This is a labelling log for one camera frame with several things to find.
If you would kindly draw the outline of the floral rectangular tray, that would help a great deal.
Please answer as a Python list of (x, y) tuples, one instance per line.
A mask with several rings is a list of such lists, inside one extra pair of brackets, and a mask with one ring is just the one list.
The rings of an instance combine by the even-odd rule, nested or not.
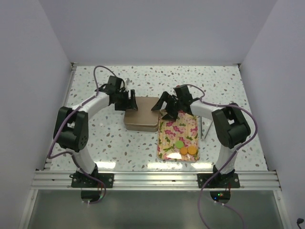
[[(165, 110), (160, 111), (157, 142), (157, 157), (162, 160), (196, 162), (199, 160), (199, 130), (197, 117), (183, 112), (176, 121), (163, 120)], [(181, 155), (175, 142), (181, 140), (184, 147), (197, 147), (195, 155)]]

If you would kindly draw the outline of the gold square cookie tin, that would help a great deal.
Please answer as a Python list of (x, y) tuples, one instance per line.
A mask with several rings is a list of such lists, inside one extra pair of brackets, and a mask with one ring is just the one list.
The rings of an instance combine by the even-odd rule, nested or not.
[(124, 121), (125, 128), (130, 131), (138, 131), (138, 132), (157, 132), (158, 131), (158, 124), (159, 122), (156, 121), (154, 123), (128, 123)]

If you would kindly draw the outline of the gold square tin lid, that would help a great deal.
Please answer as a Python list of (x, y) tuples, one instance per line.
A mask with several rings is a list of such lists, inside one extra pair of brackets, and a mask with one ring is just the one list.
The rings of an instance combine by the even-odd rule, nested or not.
[(152, 111), (151, 109), (158, 100), (157, 97), (136, 97), (138, 110), (126, 110), (123, 119), (124, 124), (126, 126), (157, 126), (159, 110)]

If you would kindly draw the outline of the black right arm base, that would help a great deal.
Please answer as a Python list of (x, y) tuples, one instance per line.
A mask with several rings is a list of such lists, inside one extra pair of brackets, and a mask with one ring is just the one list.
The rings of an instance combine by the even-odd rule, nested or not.
[[(198, 187), (202, 188), (206, 181), (209, 180), (214, 174), (212, 173), (199, 173), (197, 174)], [(221, 175), (218, 174), (209, 183), (207, 183), (205, 188), (240, 188), (240, 181), (237, 173), (231, 175)]]

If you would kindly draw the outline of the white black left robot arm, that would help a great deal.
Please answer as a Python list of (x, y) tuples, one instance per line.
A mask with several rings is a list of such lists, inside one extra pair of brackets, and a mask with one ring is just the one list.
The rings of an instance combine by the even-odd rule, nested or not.
[(59, 109), (53, 133), (53, 142), (47, 157), (54, 159), (63, 154), (72, 157), (78, 171), (83, 173), (82, 181), (88, 187), (98, 184), (97, 166), (91, 158), (87, 143), (89, 120), (100, 110), (114, 105), (116, 111), (138, 110), (135, 90), (127, 90), (123, 79), (110, 76), (108, 82), (98, 86), (94, 94), (83, 102)]

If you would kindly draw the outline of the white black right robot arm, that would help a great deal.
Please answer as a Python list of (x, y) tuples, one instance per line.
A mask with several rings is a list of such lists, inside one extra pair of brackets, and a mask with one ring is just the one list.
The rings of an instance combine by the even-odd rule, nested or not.
[(251, 128), (244, 116), (252, 114), (236, 103), (212, 104), (203, 98), (194, 98), (188, 85), (174, 88), (175, 95), (163, 92), (152, 111), (161, 110), (166, 103), (164, 120), (175, 121), (179, 112), (200, 116), (214, 123), (218, 141), (221, 144), (218, 160), (213, 167), (212, 181), (217, 187), (224, 187), (229, 182), (229, 175), (235, 171), (234, 164), (237, 151), (249, 143)]

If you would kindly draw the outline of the metal serving tongs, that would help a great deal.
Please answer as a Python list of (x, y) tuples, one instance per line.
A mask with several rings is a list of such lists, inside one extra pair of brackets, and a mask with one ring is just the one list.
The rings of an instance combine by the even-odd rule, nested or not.
[(212, 120), (200, 117), (200, 139), (202, 141), (206, 138), (212, 124)]

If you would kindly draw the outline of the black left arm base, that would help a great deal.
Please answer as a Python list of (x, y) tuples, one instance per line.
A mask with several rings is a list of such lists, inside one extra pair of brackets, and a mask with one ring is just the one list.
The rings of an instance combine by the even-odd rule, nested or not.
[(101, 187), (102, 184), (99, 181), (103, 183), (103, 187), (112, 188), (114, 182), (113, 173), (98, 173), (97, 175), (94, 175), (93, 178), (90, 178), (82, 173), (77, 172), (70, 174), (69, 178), (71, 178), (71, 187), (73, 188)]

